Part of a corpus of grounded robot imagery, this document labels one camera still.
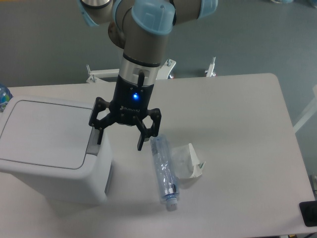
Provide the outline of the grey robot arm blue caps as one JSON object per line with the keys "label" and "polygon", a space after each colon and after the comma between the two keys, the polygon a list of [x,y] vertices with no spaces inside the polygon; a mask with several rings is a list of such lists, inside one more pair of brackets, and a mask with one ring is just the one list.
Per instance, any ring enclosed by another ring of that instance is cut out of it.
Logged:
{"label": "grey robot arm blue caps", "polygon": [[123,49],[121,66],[110,102],[97,97],[89,125],[101,144],[104,129],[114,123],[136,126],[138,150],[159,133],[161,112],[149,109],[168,36],[177,24],[213,14],[215,0],[80,0],[78,7],[93,27],[109,23]]}

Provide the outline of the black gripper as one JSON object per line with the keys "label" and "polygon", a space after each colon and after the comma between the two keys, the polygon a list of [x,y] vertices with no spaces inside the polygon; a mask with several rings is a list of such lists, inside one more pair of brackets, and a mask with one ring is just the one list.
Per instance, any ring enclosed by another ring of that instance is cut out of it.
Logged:
{"label": "black gripper", "polygon": [[[124,125],[136,125],[140,131],[137,150],[141,151],[145,141],[150,137],[157,137],[161,122],[161,111],[159,108],[148,110],[148,104],[153,91],[153,85],[145,85],[145,75],[139,74],[136,83],[118,77],[113,99],[105,101],[101,97],[95,99],[94,106],[89,118],[89,126],[99,131],[97,144],[101,145],[104,129],[115,122]],[[109,109],[109,113],[102,119],[98,119],[99,113]],[[142,121],[150,116],[152,125],[146,128]]]}

